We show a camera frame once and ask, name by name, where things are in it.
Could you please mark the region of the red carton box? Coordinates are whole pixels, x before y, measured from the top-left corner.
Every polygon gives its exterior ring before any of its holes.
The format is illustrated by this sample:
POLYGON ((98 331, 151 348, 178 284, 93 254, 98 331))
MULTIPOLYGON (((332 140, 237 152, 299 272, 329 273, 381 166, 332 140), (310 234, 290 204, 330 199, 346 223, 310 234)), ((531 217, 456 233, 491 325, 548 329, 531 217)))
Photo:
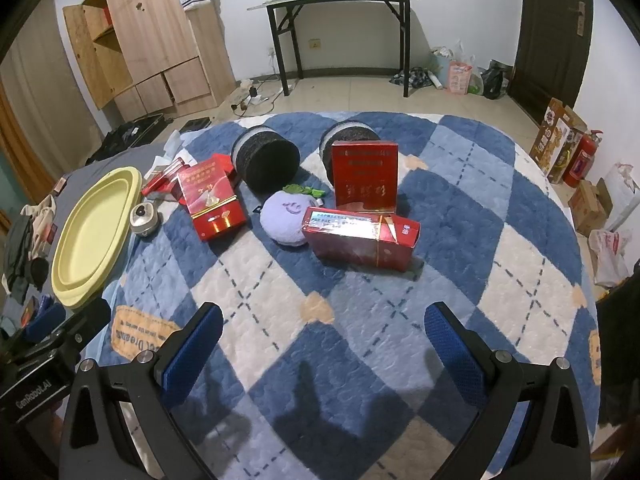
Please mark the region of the red carton box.
POLYGON ((398 144, 338 141, 332 145, 335 203, 348 211, 394 214, 398 193, 398 144))

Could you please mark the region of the white plastic bag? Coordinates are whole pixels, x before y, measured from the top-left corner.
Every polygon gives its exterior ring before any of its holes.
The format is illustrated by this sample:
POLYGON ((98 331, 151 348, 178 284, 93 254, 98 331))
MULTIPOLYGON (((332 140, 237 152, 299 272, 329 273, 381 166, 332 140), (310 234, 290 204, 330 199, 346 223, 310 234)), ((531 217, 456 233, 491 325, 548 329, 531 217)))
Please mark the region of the white plastic bag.
POLYGON ((590 232, 588 245, 597 261, 594 284, 612 288, 630 277, 625 262, 625 248, 630 240, 631 232, 628 230, 590 232))

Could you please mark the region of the black folding table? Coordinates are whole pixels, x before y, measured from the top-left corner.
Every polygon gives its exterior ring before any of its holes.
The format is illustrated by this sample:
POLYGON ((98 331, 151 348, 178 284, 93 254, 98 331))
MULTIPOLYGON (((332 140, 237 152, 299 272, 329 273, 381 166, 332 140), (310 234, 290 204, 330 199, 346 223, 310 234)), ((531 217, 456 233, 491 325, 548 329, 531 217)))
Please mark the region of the black folding table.
POLYGON ((411 6, 419 0, 273 0, 267 13, 283 93, 306 76, 409 77, 411 6))

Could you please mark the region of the brown cardboard box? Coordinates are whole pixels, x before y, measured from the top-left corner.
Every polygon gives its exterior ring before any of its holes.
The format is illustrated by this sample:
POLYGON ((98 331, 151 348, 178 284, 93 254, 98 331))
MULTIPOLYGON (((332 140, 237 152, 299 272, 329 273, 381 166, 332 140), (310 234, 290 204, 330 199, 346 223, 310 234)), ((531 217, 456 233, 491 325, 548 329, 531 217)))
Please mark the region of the brown cardboard box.
POLYGON ((568 201, 568 206, 574 228, 583 236, 589 236, 593 230, 602 229, 613 208, 611 195, 603 179, 597 184, 581 180, 568 201))

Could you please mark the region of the red cigarette pack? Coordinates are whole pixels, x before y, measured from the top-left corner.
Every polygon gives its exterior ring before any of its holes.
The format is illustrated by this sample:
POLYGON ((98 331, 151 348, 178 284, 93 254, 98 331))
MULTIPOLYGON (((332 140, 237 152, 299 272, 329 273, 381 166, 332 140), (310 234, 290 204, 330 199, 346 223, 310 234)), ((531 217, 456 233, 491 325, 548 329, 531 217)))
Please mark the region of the red cigarette pack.
POLYGON ((181 157, 177 157, 159 174, 156 174, 148 183, 142 186, 141 194, 144 197, 171 194, 177 183, 179 172, 187 166, 181 157))

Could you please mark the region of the tall printed cardboard box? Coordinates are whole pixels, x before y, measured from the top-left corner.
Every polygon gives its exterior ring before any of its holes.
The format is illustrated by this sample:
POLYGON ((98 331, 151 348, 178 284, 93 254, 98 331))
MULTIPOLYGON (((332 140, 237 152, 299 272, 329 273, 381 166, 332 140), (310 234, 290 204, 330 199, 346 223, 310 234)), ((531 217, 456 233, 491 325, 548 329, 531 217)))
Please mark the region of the tall printed cardboard box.
POLYGON ((569 106, 552 98, 529 156, 550 183, 557 184, 573 157, 587 124, 569 106))

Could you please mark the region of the white power strip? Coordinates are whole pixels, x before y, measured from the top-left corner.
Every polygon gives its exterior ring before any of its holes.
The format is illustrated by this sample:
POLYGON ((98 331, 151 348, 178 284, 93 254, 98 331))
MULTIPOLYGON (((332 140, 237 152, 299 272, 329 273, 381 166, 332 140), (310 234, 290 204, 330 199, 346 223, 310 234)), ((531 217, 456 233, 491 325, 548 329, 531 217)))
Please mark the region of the white power strip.
POLYGON ((241 114, 268 101, 268 96, 260 92, 260 87, 250 84, 248 87, 240 87, 233 92, 230 106, 234 112, 241 114))

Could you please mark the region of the dark brown door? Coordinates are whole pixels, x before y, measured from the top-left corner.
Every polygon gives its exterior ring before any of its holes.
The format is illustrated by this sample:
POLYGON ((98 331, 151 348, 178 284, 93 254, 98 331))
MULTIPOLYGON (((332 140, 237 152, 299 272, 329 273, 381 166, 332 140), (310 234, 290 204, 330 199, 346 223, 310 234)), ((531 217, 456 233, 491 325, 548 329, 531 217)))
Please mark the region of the dark brown door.
POLYGON ((523 0, 509 96, 539 124, 553 98, 574 106, 591 44, 593 0, 523 0))

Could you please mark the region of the small round silver tin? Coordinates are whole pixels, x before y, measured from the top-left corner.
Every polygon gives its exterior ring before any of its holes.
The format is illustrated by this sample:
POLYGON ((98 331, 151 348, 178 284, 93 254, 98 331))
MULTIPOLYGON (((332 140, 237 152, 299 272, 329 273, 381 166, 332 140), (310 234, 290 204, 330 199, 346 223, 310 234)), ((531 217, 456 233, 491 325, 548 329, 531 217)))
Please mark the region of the small round silver tin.
POLYGON ((140 237, 148 237, 160 226, 160 216, 153 203, 142 202, 131 209, 129 223, 131 232, 140 237))

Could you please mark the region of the red fire extinguisher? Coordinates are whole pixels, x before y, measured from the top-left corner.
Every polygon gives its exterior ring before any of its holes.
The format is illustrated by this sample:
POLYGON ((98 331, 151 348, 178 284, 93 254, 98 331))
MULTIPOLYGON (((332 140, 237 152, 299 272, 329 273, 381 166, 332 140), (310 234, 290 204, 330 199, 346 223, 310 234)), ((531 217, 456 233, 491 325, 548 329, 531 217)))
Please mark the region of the red fire extinguisher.
POLYGON ((579 182, 588 174, 602 141, 602 130, 589 130, 578 142, 574 155, 567 165, 562 180, 570 188, 577 188, 579 182))

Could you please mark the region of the yellow oval plastic tray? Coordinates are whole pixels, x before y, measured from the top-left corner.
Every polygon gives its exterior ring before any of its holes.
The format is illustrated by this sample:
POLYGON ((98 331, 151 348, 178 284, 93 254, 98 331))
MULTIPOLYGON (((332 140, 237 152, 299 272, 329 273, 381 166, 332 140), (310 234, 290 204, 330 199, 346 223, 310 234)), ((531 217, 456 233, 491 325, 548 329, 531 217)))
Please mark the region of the yellow oval plastic tray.
POLYGON ((77 309, 104 283, 128 237, 142 175, 127 166, 110 171, 70 212, 55 248, 51 286, 65 307, 77 309))

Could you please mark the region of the wooden wardrobe cabinet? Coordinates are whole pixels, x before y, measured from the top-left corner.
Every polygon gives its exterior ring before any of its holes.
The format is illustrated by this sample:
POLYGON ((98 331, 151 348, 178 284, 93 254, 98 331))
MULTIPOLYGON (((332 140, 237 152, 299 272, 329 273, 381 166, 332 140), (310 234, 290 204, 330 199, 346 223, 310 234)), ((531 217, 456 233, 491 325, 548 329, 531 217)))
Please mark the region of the wooden wardrobe cabinet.
POLYGON ((95 112, 133 120, 219 106, 236 86, 214 0, 74 0, 61 9, 70 54, 95 112))

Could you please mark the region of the black flat tray on floor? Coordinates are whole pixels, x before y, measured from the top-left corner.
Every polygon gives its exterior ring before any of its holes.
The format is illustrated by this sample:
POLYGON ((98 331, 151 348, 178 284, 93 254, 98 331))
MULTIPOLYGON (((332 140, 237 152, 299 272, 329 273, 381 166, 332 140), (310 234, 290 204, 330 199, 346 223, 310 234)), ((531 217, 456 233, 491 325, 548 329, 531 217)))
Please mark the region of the black flat tray on floor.
POLYGON ((179 130, 180 133, 188 133, 193 131, 200 131, 208 128, 212 124, 212 120, 209 117, 199 117, 188 120, 179 130))

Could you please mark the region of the black foam cylinder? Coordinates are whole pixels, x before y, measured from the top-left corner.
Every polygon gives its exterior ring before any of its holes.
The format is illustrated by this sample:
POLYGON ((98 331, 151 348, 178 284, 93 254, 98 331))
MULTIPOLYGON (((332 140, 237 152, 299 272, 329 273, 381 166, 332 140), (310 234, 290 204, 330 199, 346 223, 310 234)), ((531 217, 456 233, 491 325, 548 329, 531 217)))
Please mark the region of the black foam cylinder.
POLYGON ((240 134, 230 157, 240 179, 256 194, 274 193, 292 183, 300 164, 298 147, 264 125, 240 134))
POLYGON ((335 142, 378 140, 380 140, 380 137, 372 128, 370 128, 363 122, 356 122, 356 120, 345 120, 344 122, 338 122, 328 130, 326 130, 326 132, 322 134, 322 137, 320 139, 318 151, 330 184, 334 183, 332 145, 335 142))

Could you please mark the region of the pile of clothes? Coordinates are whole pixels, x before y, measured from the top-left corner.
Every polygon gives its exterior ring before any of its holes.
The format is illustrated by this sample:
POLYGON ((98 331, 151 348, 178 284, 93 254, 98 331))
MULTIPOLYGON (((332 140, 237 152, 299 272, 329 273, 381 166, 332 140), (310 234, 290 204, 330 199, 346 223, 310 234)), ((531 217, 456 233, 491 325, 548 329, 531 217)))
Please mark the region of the pile of clothes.
POLYGON ((55 199, 49 194, 38 205, 25 205, 9 230, 1 285, 18 304, 24 304, 30 286, 41 290, 46 282, 46 246, 55 214, 55 199))

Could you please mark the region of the pink paper bag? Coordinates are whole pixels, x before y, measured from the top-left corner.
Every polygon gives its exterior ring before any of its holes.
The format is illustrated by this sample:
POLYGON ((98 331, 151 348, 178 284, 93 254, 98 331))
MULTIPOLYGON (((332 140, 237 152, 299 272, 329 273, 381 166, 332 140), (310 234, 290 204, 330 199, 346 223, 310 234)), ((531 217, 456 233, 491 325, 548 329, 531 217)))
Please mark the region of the pink paper bag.
POLYGON ((448 68, 447 88, 453 94, 468 93, 473 67, 469 64, 451 61, 448 68))

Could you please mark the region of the black bag on floor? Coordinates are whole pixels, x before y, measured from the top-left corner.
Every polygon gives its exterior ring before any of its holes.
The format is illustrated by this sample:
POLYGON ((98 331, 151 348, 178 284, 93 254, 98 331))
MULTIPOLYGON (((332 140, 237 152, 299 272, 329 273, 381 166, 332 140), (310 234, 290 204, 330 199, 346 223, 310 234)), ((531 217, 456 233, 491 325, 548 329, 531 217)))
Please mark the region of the black bag on floor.
POLYGON ((497 60, 491 60, 487 70, 482 73, 483 96, 496 100, 508 91, 512 79, 513 66, 497 60))

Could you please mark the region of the red carton with label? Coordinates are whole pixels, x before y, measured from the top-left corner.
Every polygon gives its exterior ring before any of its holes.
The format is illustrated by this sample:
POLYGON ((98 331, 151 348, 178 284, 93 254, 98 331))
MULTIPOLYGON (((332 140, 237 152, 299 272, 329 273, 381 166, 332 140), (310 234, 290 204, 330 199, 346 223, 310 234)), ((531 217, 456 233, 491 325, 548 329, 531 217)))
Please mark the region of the red carton with label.
POLYGON ((405 272, 421 226, 397 214, 309 207, 302 232, 319 259, 405 272))

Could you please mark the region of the black open case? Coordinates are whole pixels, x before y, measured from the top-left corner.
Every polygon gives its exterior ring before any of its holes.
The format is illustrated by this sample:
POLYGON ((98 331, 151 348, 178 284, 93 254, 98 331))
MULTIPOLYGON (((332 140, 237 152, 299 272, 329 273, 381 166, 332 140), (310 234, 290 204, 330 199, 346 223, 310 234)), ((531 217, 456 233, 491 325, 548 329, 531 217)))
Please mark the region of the black open case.
POLYGON ((146 115, 125 122, 105 136, 101 146, 86 160, 85 165, 115 156, 130 148, 150 144, 171 123, 163 114, 146 115))

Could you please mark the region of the red box with gold band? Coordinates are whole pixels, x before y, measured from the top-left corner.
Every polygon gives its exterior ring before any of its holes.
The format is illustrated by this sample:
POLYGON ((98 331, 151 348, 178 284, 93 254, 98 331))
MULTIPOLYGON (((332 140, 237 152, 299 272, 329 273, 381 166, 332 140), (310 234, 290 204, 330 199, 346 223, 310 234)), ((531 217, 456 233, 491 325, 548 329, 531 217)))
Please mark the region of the red box with gold band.
POLYGON ((223 154, 213 154, 204 162, 178 172, 186 209, 202 242, 210 242, 246 223, 243 206, 232 185, 234 176, 231 158, 223 154))

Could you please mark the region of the blue white checkered quilt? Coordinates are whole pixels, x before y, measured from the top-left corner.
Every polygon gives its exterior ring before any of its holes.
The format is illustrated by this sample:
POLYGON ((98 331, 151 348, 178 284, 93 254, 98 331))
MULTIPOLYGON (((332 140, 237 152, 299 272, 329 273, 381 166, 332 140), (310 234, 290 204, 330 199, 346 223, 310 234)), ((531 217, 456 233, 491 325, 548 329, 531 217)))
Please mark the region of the blue white checkered quilt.
POLYGON ((181 326, 206 301, 224 331, 175 419, 221 479, 426 479, 473 419, 424 333, 448 304, 488 346, 570 361, 589 427, 596 307, 559 197, 510 136, 469 118, 365 112, 399 148, 398 211, 420 224, 405 273, 324 262, 256 216, 211 243, 166 204, 105 295, 181 326))

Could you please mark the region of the purple plush ball toy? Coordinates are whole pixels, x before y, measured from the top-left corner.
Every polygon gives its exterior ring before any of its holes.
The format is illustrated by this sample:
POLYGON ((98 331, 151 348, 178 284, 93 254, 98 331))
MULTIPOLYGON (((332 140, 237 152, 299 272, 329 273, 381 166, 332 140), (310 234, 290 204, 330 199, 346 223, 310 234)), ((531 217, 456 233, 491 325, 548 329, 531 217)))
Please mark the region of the purple plush ball toy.
POLYGON ((303 246, 306 244, 302 231, 306 210, 322 206, 325 195, 326 192, 316 188, 288 184, 262 204, 260 225, 268 237, 281 246, 303 246))

